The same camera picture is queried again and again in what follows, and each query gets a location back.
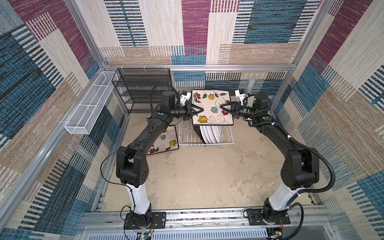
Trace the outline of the floral square plate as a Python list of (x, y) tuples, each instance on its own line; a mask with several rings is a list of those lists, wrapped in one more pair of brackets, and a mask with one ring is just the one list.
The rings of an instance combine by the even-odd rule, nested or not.
[(168, 126), (148, 151), (148, 155), (174, 151), (179, 149), (178, 134), (175, 126)]
[(226, 101), (231, 101), (229, 91), (219, 90), (192, 90), (192, 104), (204, 108), (204, 114), (198, 121), (193, 121), (198, 126), (232, 126), (234, 124), (232, 116), (224, 116), (220, 105)]

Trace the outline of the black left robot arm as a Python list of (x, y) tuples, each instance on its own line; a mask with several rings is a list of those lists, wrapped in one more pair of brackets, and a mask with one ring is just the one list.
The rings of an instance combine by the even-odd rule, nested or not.
[(204, 109), (191, 103), (192, 94), (165, 91), (161, 102), (147, 118), (147, 126), (126, 148), (119, 148), (116, 156), (116, 175), (130, 192), (131, 212), (138, 217), (150, 214), (151, 204), (145, 182), (149, 175), (147, 154), (158, 137), (171, 125), (174, 118), (189, 120)]

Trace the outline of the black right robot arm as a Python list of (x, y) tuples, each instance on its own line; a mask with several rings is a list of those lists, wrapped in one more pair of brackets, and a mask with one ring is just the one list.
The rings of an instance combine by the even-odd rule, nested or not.
[(264, 203), (265, 211), (282, 212), (305, 189), (319, 181), (320, 159), (313, 149), (305, 149), (294, 143), (287, 131), (269, 115), (271, 106), (271, 99), (261, 93), (254, 95), (252, 106), (246, 106), (242, 101), (225, 101), (220, 108), (237, 119), (243, 118), (249, 122), (250, 127), (256, 128), (267, 137), (283, 154), (285, 160), (281, 169), (282, 183)]

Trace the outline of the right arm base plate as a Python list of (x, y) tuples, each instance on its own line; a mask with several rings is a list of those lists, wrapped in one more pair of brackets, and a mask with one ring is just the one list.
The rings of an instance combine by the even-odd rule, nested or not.
[(289, 225), (291, 223), (287, 211), (248, 208), (243, 211), (243, 216), (249, 221), (250, 226)]

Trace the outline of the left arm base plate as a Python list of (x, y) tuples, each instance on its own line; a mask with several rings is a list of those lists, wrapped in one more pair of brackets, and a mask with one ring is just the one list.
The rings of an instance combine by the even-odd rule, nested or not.
[(153, 212), (144, 215), (129, 212), (126, 215), (124, 230), (139, 230), (139, 229), (164, 229), (166, 226), (167, 213)]

